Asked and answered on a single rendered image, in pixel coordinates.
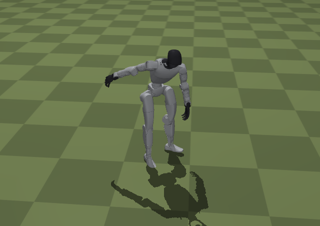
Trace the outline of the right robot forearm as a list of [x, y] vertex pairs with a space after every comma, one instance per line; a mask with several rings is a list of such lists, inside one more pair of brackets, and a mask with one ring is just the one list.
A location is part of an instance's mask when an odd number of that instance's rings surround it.
[[130, 66], [130, 67], [127, 67], [123, 70], [119, 70], [118, 72], [114, 72], [113, 73], [113, 77], [118, 77], [119, 78], [123, 78], [125, 76], [129, 76], [131, 75], [129, 72], [132, 71], [135, 67], [134, 66]]

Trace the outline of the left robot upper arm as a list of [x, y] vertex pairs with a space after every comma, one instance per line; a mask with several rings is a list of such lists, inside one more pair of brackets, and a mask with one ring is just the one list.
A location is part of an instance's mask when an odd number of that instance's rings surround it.
[[184, 63], [181, 63], [179, 65], [179, 78], [180, 78], [180, 89], [182, 91], [189, 89], [188, 83], [187, 83], [187, 69], [186, 65]]

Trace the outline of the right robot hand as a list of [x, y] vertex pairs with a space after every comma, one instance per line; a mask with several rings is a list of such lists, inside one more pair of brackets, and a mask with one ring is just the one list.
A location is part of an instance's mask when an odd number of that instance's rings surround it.
[[[119, 77], [114, 77], [114, 74], [106, 76], [105, 86], [109, 88], [110, 83], [111, 83], [113, 80], [117, 80], [118, 78], [119, 78]], [[107, 84], [108, 84], [108, 85], [107, 85]]]

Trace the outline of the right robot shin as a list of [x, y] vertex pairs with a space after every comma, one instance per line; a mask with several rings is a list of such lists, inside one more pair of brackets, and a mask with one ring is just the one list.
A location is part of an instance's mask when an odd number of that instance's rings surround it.
[[145, 150], [146, 150], [146, 157], [147, 159], [152, 158], [151, 153], [152, 153], [152, 145], [153, 145], [153, 132], [152, 129], [149, 129], [148, 132], [146, 131], [145, 124], [142, 126], [143, 130], [143, 142], [145, 145]]

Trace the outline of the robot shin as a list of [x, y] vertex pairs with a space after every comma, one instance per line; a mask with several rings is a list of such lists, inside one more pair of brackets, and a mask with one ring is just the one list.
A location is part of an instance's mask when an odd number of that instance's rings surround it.
[[153, 132], [152, 129], [149, 129], [148, 132], [146, 131], [145, 124], [142, 126], [143, 130], [143, 142], [145, 145], [145, 150], [146, 150], [146, 157], [147, 159], [152, 158], [151, 153], [152, 153], [152, 145], [153, 145]]
[[164, 125], [164, 131], [167, 136], [168, 146], [172, 147], [174, 141], [174, 133], [175, 133], [175, 119], [168, 125]]

